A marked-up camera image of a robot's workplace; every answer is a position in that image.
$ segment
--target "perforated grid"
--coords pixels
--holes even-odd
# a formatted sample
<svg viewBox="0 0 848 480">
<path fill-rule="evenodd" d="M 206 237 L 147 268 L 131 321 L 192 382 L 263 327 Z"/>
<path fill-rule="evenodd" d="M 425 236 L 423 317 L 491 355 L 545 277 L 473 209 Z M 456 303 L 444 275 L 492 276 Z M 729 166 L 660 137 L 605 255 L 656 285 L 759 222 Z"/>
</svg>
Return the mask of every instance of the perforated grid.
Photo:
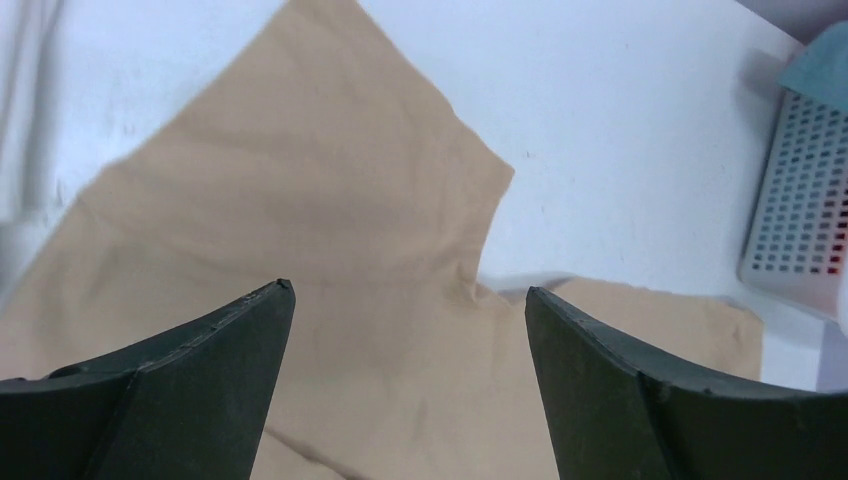
<svg viewBox="0 0 848 480">
<path fill-rule="evenodd" d="M 848 115 L 789 92 L 751 232 L 751 268 L 838 275 L 848 234 Z"/>
</svg>

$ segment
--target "beige fabric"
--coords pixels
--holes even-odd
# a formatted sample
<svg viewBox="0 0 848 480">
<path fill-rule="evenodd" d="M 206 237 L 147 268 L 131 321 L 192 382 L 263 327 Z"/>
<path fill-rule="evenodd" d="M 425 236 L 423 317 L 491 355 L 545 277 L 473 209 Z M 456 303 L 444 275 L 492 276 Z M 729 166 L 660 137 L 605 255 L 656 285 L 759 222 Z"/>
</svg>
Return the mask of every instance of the beige fabric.
<svg viewBox="0 0 848 480">
<path fill-rule="evenodd" d="M 553 292 L 622 332 L 690 362 L 758 380 L 763 324 L 719 300 L 573 279 Z"/>
<path fill-rule="evenodd" d="M 297 308 L 254 478 L 557 478 L 522 309 L 474 284 L 511 175 L 354 1 L 292 0 L 80 196 L 3 316 L 0 374 L 285 277 Z"/>
</svg>

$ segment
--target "white table surface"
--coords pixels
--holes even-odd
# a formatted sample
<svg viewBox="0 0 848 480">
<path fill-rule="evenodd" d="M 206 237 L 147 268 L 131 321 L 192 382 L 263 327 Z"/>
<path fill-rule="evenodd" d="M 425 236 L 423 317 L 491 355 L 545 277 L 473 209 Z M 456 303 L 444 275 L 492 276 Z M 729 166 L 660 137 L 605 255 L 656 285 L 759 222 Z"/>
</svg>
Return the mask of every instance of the white table surface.
<svg viewBox="0 0 848 480">
<path fill-rule="evenodd" d="M 5 234 L 11 276 L 76 192 L 161 128 L 280 3 L 66 3 L 35 159 L 58 207 Z M 732 0 L 361 3 L 516 170 L 484 283 L 579 274 L 731 299 L 766 322 L 763 380 L 815 388 L 823 324 L 735 276 L 778 107 L 774 75 L 794 40 Z"/>
</svg>

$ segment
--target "teal object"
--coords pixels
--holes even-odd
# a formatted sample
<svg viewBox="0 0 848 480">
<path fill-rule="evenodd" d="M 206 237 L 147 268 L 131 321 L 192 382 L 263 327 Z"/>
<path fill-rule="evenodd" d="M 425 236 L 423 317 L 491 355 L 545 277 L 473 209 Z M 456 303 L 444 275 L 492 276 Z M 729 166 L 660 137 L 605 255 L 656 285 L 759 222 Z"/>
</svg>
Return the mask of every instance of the teal object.
<svg viewBox="0 0 848 480">
<path fill-rule="evenodd" d="M 790 63 L 780 84 L 848 112 L 848 22 L 832 25 Z"/>
</svg>

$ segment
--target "white cloth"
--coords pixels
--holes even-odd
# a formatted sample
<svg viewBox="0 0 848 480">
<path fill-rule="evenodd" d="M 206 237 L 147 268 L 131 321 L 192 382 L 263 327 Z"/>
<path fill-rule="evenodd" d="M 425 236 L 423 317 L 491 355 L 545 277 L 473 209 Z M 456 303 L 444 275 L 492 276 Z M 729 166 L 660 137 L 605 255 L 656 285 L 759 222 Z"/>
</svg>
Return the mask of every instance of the white cloth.
<svg viewBox="0 0 848 480">
<path fill-rule="evenodd" d="M 25 208 L 41 54 L 59 2 L 0 2 L 0 225 L 17 220 Z"/>
</svg>

